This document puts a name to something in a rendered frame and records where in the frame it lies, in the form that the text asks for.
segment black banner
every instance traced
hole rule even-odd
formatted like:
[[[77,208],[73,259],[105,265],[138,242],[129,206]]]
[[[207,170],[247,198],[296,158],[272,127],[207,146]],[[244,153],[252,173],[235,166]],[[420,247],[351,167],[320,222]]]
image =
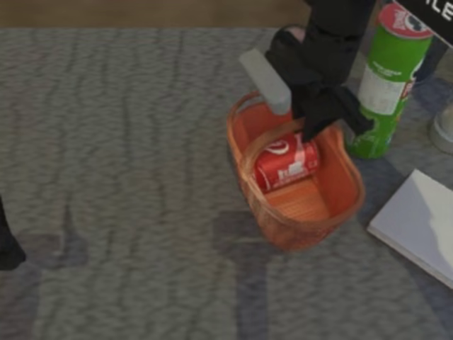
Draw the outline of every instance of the black banner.
[[[453,0],[396,0],[453,46]]]

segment basket rim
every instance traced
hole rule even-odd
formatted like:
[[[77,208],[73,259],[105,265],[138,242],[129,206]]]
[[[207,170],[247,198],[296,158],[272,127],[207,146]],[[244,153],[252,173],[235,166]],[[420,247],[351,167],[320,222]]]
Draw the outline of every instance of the basket rim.
[[[269,214],[271,217],[285,225],[298,227],[300,226],[300,222],[283,215],[278,210],[276,210],[271,204],[269,204],[268,200],[266,199],[265,195],[259,188],[258,184],[253,179],[253,166],[259,154],[269,145],[270,142],[278,139],[279,137],[282,137],[283,135],[286,135],[287,133],[290,133],[291,131],[301,129],[304,124],[304,119],[300,118],[298,120],[291,120],[287,123],[283,123],[277,126],[275,129],[271,131],[264,132],[261,136],[254,139],[254,141],[252,141],[247,146],[246,150],[243,153],[240,153],[238,151],[239,148],[236,143],[236,140],[234,139],[233,131],[234,122],[240,112],[246,110],[247,108],[250,108],[251,105],[256,105],[256,103],[246,107],[244,107],[244,105],[250,103],[252,99],[259,97],[260,94],[258,91],[248,93],[244,97],[242,97],[229,111],[229,115],[227,118],[227,134],[230,147],[233,149],[236,168],[238,170],[239,178],[242,181],[244,181],[244,183],[248,186],[248,193],[246,194],[244,192],[244,194],[246,194],[246,199],[249,205],[251,205],[252,200],[258,200],[260,203],[260,208],[264,210],[267,214]],[[352,204],[348,209],[327,220],[319,222],[318,221],[305,222],[304,226],[308,229],[311,228],[318,229],[320,225],[323,226],[339,225],[345,222],[347,219],[349,219],[352,215],[354,215],[365,201],[365,188],[363,186],[362,177],[345,151],[343,144],[343,133],[341,129],[336,125],[331,125],[327,127],[322,133],[334,134],[334,137],[336,139],[336,145],[339,146],[340,155],[344,161],[345,168],[349,172],[349,175],[351,176],[352,180],[355,183],[355,187],[357,188],[357,199],[355,203]]]

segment canister lid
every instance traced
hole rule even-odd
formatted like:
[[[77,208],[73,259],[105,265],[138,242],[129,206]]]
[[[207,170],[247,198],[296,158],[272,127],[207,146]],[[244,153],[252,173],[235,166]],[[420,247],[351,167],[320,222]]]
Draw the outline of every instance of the canister lid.
[[[398,4],[386,5],[379,14],[379,22],[391,34],[404,39],[427,39],[432,31]]]

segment brown floor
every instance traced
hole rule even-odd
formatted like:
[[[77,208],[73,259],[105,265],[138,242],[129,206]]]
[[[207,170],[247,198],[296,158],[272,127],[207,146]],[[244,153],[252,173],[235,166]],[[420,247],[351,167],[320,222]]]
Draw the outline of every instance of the brown floor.
[[[3,27],[277,27],[309,13],[304,0],[0,0]]]

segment tabletop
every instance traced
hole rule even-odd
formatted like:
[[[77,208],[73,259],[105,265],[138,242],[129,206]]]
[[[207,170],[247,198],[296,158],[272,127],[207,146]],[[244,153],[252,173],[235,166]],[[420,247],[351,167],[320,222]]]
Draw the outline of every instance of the tabletop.
[[[0,194],[28,253],[0,273],[0,338],[453,339],[453,294],[365,227],[414,169],[453,55],[417,88],[366,203],[320,245],[261,236],[228,158],[238,56],[275,29],[0,30]],[[349,86],[356,89],[359,55]]]

